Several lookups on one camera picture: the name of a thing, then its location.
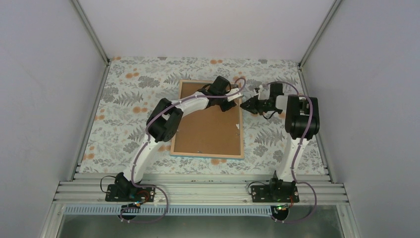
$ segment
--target metal plate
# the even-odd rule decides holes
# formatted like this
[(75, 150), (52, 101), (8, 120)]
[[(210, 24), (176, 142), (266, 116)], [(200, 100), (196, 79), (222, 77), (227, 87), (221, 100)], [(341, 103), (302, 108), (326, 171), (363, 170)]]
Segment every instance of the metal plate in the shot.
[(144, 194), (142, 191), (146, 191), (148, 194), (150, 194), (151, 191), (153, 191), (153, 195), (149, 195), (149, 199), (147, 202), (153, 202), (153, 199), (155, 197), (155, 188), (147, 187), (147, 188), (139, 188), (136, 192), (136, 196), (133, 199), (128, 200), (116, 187), (115, 184), (108, 185), (107, 192), (110, 191), (110, 194), (107, 194), (105, 196), (105, 201), (107, 202), (136, 202), (136, 201), (142, 201), (142, 199), (145, 199)]
[[(252, 196), (252, 202), (261, 203), (261, 202), (279, 202), (279, 203), (290, 203), (290, 197), (288, 194), (285, 193), (284, 196), (280, 196), (280, 198), (276, 201), (272, 199), (270, 195), (270, 187), (268, 185), (252, 185), (251, 186), (251, 193), (255, 195)], [(299, 194), (297, 196), (292, 196), (293, 202), (299, 202)]]
[[(105, 175), (77, 173), (72, 182), (60, 182), (54, 196), (54, 203), (66, 204), (107, 204), (99, 185)], [(279, 205), (253, 203), (247, 192), (251, 181), (265, 182), (272, 175), (165, 175), (145, 174), (144, 183), (161, 187), (169, 197), (171, 205)], [(309, 182), (315, 189), (318, 205), (349, 205), (343, 184), (332, 184), (328, 176), (297, 175), (298, 180)], [(103, 184), (113, 184), (114, 179), (105, 178)], [(300, 202), (296, 206), (313, 205), (314, 194), (305, 184), (297, 184)], [(165, 205), (166, 198), (156, 190), (153, 205)]]

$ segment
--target leaf print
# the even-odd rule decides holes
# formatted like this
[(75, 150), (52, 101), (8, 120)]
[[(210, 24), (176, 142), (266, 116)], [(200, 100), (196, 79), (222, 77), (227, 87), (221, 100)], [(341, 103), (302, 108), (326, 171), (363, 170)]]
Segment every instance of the leaf print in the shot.
[(250, 166), (246, 165), (244, 162), (228, 162), (226, 165), (237, 171), (246, 171), (250, 169)]
[(273, 158), (277, 161), (277, 162), (281, 162), (281, 160), (283, 159), (283, 151), (281, 150), (276, 150), (273, 154)]
[(83, 173), (99, 173), (99, 171), (89, 166), (83, 169)]
[(269, 120), (270, 123), (273, 123), (275, 125), (282, 124), (281, 128), (283, 128), (284, 127), (283, 121), (279, 117), (276, 117), (276, 116), (277, 116), (277, 114), (275, 114), (272, 118), (270, 118), (270, 120)]
[(141, 57), (141, 56), (135, 56), (135, 57), (133, 57), (133, 59), (134, 59), (135, 61), (137, 61), (137, 63), (139, 63), (140, 61), (142, 61), (142, 60), (144, 59), (144, 57)]
[(273, 129), (269, 128), (268, 130), (269, 131), (261, 129), (254, 142), (258, 144), (272, 146), (277, 145), (277, 142), (285, 139), (283, 132), (279, 132), (278, 129), (274, 131)]
[(255, 79), (248, 79), (247, 85), (248, 85), (247, 89), (251, 92), (254, 92), (254, 89), (258, 88), (260, 85), (263, 85), (263, 82), (255, 80)]
[(178, 60), (171, 60), (166, 62), (167, 64), (172, 64), (172, 65), (189, 65), (189, 64), (194, 64), (195, 62), (197, 62), (197, 58), (188, 58), (188, 57), (183, 57), (181, 59)]
[(293, 84), (294, 86), (299, 84), (298, 79), (293, 78), (293, 77), (291, 77), (291, 76), (290, 76), (290, 77), (285, 77), (285, 78), (282, 78), (282, 77), (277, 77), (277, 78), (275, 79), (275, 81), (288, 82), (288, 83)]
[(250, 170), (263, 170), (264, 168), (270, 168), (272, 166), (275, 166), (274, 161), (267, 161), (267, 162), (256, 162), (254, 166)]
[(190, 159), (181, 159), (179, 161), (179, 167), (180, 168), (185, 167), (185, 166), (190, 165), (190, 164), (191, 164), (191, 160)]
[(111, 126), (123, 126), (123, 125), (138, 125), (144, 120), (140, 118), (130, 119), (130, 120), (120, 120), (120, 119), (106, 119), (104, 120), (105, 124), (110, 124)]
[(233, 59), (232, 61), (237, 64), (244, 64), (247, 60), (246, 59)]
[(268, 151), (267, 147), (260, 145), (257, 148), (254, 148), (254, 151), (252, 153), (254, 155), (262, 157), (264, 153), (267, 151)]
[(223, 66), (229, 67), (229, 68), (239, 68), (241, 67), (240, 65), (236, 64), (236, 63), (223, 63)]
[(127, 86), (131, 89), (139, 89), (139, 85), (133, 82), (121, 82), (121, 85)]
[(102, 98), (101, 100), (103, 100), (106, 103), (110, 103), (112, 101), (114, 101), (114, 95), (118, 94), (118, 88), (116, 87), (107, 87), (104, 88), (103, 92), (102, 92)]
[(134, 141), (138, 141), (140, 142), (141, 140), (143, 140), (143, 137), (145, 136), (144, 133), (144, 128), (140, 127), (140, 128), (136, 128), (129, 136), (128, 139), (130, 140), (134, 140)]
[(122, 95), (119, 95), (117, 99), (113, 103), (123, 105), (123, 106), (132, 106), (135, 103), (139, 103), (143, 100), (143, 94), (140, 95), (140, 92), (134, 93), (131, 92), (131, 94), (128, 94), (127, 92), (123, 93)]
[(155, 88), (160, 85), (159, 80), (155, 80), (154, 78), (150, 78), (147, 76), (140, 76), (139, 81), (140, 81), (139, 87), (141, 88), (146, 88), (146, 87)]
[(138, 64), (151, 64), (160, 61), (159, 59), (143, 59)]
[(132, 109), (127, 107), (122, 107), (119, 104), (109, 104), (106, 110), (108, 115), (113, 115), (113, 118), (107, 119), (119, 119), (119, 120), (130, 120), (133, 117), (131, 113)]
[(245, 63), (245, 64), (242, 65), (242, 67), (249, 68), (249, 67), (253, 67), (253, 66), (256, 66), (256, 65), (260, 65), (260, 63)]
[(167, 98), (169, 100), (176, 100), (178, 98), (178, 87), (167, 87), (162, 89), (160, 93), (156, 93), (157, 98)]
[(113, 64), (108, 72), (108, 75), (114, 75), (119, 77), (124, 73), (125, 67), (119, 64)]
[(307, 146), (318, 147), (318, 142), (316, 140), (310, 140)]
[(273, 77), (276, 74), (276, 70), (273, 70), (272, 68), (267, 68), (267, 67), (253, 67), (252, 70), (249, 71), (252, 77), (262, 77), (262, 76), (270, 76)]
[(256, 121), (256, 122), (250, 122), (247, 124), (244, 124), (244, 130), (248, 130), (248, 129), (258, 129), (261, 128), (265, 125), (268, 125), (267, 121), (261, 122), (261, 121)]
[(178, 85), (178, 83), (179, 83), (179, 81), (181, 79), (191, 79), (191, 77), (187, 73), (185, 73), (185, 74), (183, 74), (181, 72), (179, 72), (178, 74), (177, 73), (173, 73), (173, 74), (170, 74), (168, 76), (168, 78), (165, 79), (163, 82), (164, 83), (173, 84), (173, 85)]
[(214, 77), (217, 76), (222, 76), (225, 78), (229, 78), (230, 77), (230, 70), (226, 69), (226, 68), (217, 68), (216, 72), (213, 74)]
[(272, 64), (268, 66), (269, 68), (283, 68), (284, 65), (283, 64)]
[(121, 60), (120, 61), (121, 63), (124, 63), (124, 64), (137, 64), (138, 62), (136, 61), (136, 60), (133, 60), (133, 59), (123, 59), (123, 60)]
[(137, 144), (136, 142), (132, 141), (132, 142), (126, 144), (124, 146), (124, 149), (122, 149), (122, 150), (125, 151), (125, 152), (127, 152), (127, 153), (131, 153), (131, 152), (133, 152), (137, 148), (139, 148), (139, 144)]
[(167, 64), (161, 64), (159, 63), (151, 63), (149, 64), (149, 67), (146, 67), (145, 71), (146, 73), (152, 74), (152, 73), (158, 73), (158, 72), (170, 72), (171, 67)]

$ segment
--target floral tablecloth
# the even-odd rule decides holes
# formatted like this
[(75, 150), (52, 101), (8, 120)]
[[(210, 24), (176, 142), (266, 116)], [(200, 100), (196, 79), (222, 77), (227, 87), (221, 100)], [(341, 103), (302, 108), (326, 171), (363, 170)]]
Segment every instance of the floral tablecloth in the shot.
[[(118, 173), (130, 163), (143, 138), (146, 120), (161, 98), (178, 98), (180, 79), (247, 80), (244, 100), (262, 83), (287, 81), (300, 91), (296, 63), (267, 59), (207, 59), (116, 57), (112, 60), (81, 173)], [(289, 86), (285, 94), (292, 93)], [(165, 174), (272, 174), (283, 158), (285, 114), (270, 120), (243, 112), (245, 159), (210, 159), (170, 156), (170, 142), (159, 148), (147, 173)], [(317, 142), (306, 147), (298, 174), (324, 174)]]

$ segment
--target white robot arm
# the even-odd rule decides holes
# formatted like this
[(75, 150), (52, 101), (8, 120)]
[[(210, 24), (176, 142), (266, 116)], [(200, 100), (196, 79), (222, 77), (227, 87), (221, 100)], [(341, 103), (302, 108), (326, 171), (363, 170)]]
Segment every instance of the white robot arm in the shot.
[[(228, 92), (228, 94), (231, 95), (238, 91), (239, 91), (238, 88), (233, 88)], [(204, 97), (205, 95), (203, 92), (195, 92), (192, 96), (195, 98), (175, 106), (175, 108), (183, 112), (182, 118), (195, 111), (206, 109), (209, 106), (210, 100)], [(241, 97), (242, 97), (242, 94), (238, 93), (232, 97), (226, 98), (226, 102), (229, 103), (229, 102), (232, 102), (234, 99), (241, 98)], [(182, 100), (183, 99), (175, 100), (175, 101), (172, 101), (172, 103), (176, 103)], [(130, 165), (123, 171), (124, 176), (128, 181), (131, 180), (133, 168), (134, 168), (134, 174), (133, 174), (134, 183), (140, 182), (142, 180), (146, 167), (149, 165), (149, 161), (151, 160), (152, 156), (155, 154), (156, 150), (164, 143), (164, 141), (162, 140), (155, 141), (155, 139), (156, 138), (153, 138), (149, 142), (148, 135), (144, 136), (142, 144), (140, 145), (140, 148), (136, 153), (136, 155), (139, 155), (139, 158), (137, 159), (137, 161), (135, 161), (136, 157), (134, 157)]]
[(288, 133), (285, 153), (268, 185), (253, 185), (253, 202), (299, 202), (295, 168), (299, 165), (309, 140), (319, 131), (317, 98), (283, 94), (283, 83), (271, 83), (269, 98), (261, 100), (263, 87), (256, 88), (254, 97), (241, 104), (241, 108), (253, 114), (272, 112), (286, 113), (285, 129)]

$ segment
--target black mounting bracket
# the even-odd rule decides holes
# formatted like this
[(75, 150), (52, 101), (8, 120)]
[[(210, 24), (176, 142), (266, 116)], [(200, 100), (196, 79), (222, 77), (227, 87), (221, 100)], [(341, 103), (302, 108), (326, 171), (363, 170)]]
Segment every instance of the black mounting bracket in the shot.
[(114, 184), (108, 185), (106, 189), (105, 201), (107, 202), (153, 202), (155, 198), (155, 188), (135, 187), (128, 181), (123, 173), (117, 174)]
[(254, 203), (297, 203), (299, 202), (296, 182), (285, 182), (278, 179), (276, 172), (268, 185), (251, 186), (252, 202)]

